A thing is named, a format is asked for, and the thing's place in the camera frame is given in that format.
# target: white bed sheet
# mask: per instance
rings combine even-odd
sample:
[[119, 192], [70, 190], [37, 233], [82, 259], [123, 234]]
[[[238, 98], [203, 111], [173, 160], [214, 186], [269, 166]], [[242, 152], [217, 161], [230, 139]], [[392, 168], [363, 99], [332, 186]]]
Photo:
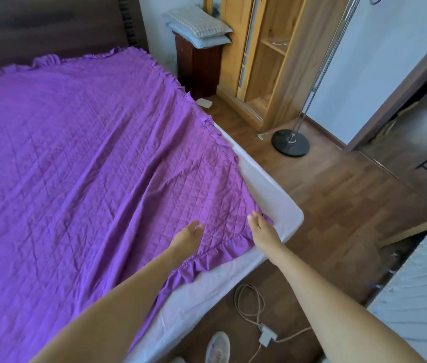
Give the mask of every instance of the white bed sheet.
[[[289, 195], [219, 126], [239, 157], [239, 167], [250, 193], [274, 220], [282, 242], [300, 227], [304, 215]], [[176, 289], [150, 328], [126, 357], [125, 363], [154, 363], [188, 334], [200, 319], [239, 281], [259, 266], [265, 256], [256, 248]]]

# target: shoe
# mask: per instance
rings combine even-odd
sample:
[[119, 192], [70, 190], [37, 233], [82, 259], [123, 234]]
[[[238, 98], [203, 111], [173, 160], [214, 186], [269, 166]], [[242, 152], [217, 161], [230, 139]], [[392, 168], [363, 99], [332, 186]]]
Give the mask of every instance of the shoe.
[[217, 332], [209, 342], [205, 363], [229, 363], [230, 340], [223, 331]]

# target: hand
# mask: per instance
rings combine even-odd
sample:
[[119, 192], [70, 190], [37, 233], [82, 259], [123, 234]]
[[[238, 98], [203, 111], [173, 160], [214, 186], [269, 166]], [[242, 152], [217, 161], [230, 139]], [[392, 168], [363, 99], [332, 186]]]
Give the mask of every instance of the hand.
[[195, 220], [188, 224], [175, 235], [168, 246], [168, 250], [178, 258], [179, 266], [198, 251], [205, 229], [205, 225], [199, 223], [198, 220]]
[[247, 215], [253, 242], [272, 261], [272, 256], [278, 250], [285, 248], [274, 227], [257, 211]]

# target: wooden floor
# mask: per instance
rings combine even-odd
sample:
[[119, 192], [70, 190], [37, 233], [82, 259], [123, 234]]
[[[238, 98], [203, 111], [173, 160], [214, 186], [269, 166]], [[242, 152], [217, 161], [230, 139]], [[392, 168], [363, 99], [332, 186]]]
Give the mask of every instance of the wooden floor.
[[417, 168], [427, 159], [427, 96], [400, 116], [386, 136], [361, 151], [427, 198], [427, 170]]
[[[311, 143], [308, 155], [284, 157], [272, 148], [270, 137], [258, 139], [218, 97], [210, 99], [213, 105], [206, 111], [304, 212], [304, 222], [288, 247], [351, 297], [364, 301], [373, 291], [373, 283], [387, 271], [388, 262], [380, 256], [376, 242], [427, 220], [427, 199], [361, 153], [344, 154], [309, 125], [301, 128]], [[266, 308], [261, 320], [279, 337], [309, 325], [288, 283], [270, 262], [264, 262], [243, 282], [253, 283], [263, 294]], [[187, 363], [203, 363], [207, 343], [218, 330], [230, 337], [232, 363], [247, 363], [259, 346], [259, 330], [237, 314], [231, 291], [161, 361], [182, 356]], [[262, 348], [253, 363], [310, 363], [321, 353], [309, 331]]]

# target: pillow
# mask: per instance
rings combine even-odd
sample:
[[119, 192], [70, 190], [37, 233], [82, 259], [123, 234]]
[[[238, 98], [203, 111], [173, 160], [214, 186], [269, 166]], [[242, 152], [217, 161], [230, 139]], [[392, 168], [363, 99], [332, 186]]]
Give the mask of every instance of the pillow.
[[224, 22], [208, 15], [198, 6], [188, 6], [168, 11], [165, 16], [169, 21], [189, 29], [195, 38], [219, 36], [232, 31]]
[[188, 42], [193, 44], [195, 48], [198, 49], [210, 48], [214, 46], [219, 46], [221, 44], [232, 43], [229, 38], [224, 36], [223, 34], [221, 36], [196, 38], [195, 36], [193, 36], [193, 33], [190, 29], [186, 29], [184, 26], [176, 22], [169, 22], [166, 25], [168, 25], [171, 29], [180, 34], [180, 36], [185, 38]]

